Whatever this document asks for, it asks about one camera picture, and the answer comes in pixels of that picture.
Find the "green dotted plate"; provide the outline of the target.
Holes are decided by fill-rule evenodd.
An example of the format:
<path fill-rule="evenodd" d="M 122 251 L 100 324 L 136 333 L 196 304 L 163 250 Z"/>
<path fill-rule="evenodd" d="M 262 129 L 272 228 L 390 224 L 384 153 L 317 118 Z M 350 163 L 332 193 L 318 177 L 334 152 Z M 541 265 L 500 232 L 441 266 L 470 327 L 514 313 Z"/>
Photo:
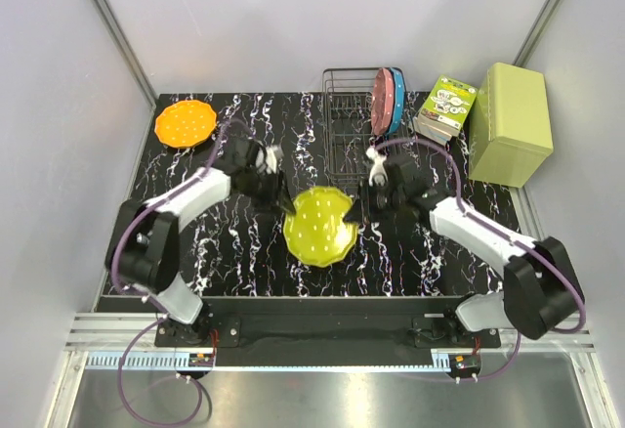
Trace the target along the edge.
<path fill-rule="evenodd" d="M 353 200 L 334 187 L 314 186 L 293 200 L 282 232 L 288 251 L 303 265 L 325 268 L 343 261 L 354 247 L 358 227 L 346 223 Z"/>

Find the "black wire dish rack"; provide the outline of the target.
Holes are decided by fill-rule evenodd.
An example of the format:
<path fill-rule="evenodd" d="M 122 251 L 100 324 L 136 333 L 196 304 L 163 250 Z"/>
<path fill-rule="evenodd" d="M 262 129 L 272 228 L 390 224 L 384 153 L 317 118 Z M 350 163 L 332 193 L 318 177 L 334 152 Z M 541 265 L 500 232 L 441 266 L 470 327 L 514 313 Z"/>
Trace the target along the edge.
<path fill-rule="evenodd" d="M 331 186 L 350 196 L 368 175 L 365 155 L 371 145 L 412 133 L 411 120 L 423 94 L 406 82 L 400 125 L 393 134 L 377 137 L 371 129 L 371 106 L 377 67 L 331 67 L 322 72 L 322 114 L 325 173 Z"/>

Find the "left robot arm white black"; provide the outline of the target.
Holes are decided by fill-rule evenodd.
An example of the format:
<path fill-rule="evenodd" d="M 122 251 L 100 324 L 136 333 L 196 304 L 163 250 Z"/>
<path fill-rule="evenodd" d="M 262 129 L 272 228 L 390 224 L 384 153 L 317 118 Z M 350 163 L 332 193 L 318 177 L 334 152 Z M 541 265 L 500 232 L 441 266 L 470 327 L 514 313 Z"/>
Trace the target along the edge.
<path fill-rule="evenodd" d="M 166 193 L 124 201 L 104 259 L 115 289 L 151 302 L 163 315 L 160 327 L 174 330 L 189 346 L 214 342 L 210 308 L 182 278 L 180 235 L 232 194 L 246 196 L 270 213 L 293 213 L 282 157 L 277 145 L 234 139 L 221 155 L 210 155 L 205 166 Z"/>

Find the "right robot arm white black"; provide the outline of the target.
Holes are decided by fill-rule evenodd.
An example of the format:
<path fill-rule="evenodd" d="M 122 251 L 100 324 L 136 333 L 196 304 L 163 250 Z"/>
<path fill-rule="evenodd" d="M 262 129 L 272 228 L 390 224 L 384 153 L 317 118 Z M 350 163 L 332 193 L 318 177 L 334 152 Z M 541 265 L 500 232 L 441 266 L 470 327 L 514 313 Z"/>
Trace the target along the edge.
<path fill-rule="evenodd" d="M 584 326 L 583 293 L 561 241 L 503 227 L 461 196 L 429 185 L 408 155 L 385 156 L 370 149 L 366 156 L 370 170 L 358 184 L 345 222 L 407 216 L 473 253 L 503 280 L 502 290 L 473 294 L 446 312 L 443 334 L 449 343 L 465 346 L 483 330 L 504 328 L 538 340 L 550 331 L 563 333 L 563 321 L 573 313 L 580 317 L 571 331 Z"/>

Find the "pink dotted plate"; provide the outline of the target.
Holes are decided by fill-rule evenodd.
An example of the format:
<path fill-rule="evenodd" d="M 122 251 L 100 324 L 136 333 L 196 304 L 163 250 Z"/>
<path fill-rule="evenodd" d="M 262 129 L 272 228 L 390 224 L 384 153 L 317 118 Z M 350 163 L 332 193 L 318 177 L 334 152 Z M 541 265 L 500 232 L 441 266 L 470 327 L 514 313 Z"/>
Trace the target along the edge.
<path fill-rule="evenodd" d="M 371 97 L 371 129 L 375 136 L 385 134 L 390 126 L 395 101 L 395 84 L 391 72 L 382 67 L 377 71 Z"/>

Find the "orange dotted plate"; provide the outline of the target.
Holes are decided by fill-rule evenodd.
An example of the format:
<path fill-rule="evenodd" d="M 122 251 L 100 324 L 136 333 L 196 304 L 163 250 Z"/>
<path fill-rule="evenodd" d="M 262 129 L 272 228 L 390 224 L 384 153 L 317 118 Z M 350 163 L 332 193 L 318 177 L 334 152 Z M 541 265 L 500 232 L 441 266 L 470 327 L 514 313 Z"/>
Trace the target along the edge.
<path fill-rule="evenodd" d="M 172 149 L 190 149 L 206 142 L 217 126 L 217 113 L 197 100 L 179 101 L 156 117 L 154 133 Z"/>

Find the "blue dotted plate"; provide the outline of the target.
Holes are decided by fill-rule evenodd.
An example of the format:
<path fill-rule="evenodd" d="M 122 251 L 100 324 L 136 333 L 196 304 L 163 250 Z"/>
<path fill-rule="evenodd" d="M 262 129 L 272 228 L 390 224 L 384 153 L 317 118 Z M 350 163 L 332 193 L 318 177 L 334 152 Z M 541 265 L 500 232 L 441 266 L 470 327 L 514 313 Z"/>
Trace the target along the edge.
<path fill-rule="evenodd" d="M 397 67 L 389 67 L 389 71 L 393 77 L 395 95 L 392 120 L 389 125 L 387 134 L 394 134 L 401 123 L 405 98 L 405 80 L 402 71 Z"/>

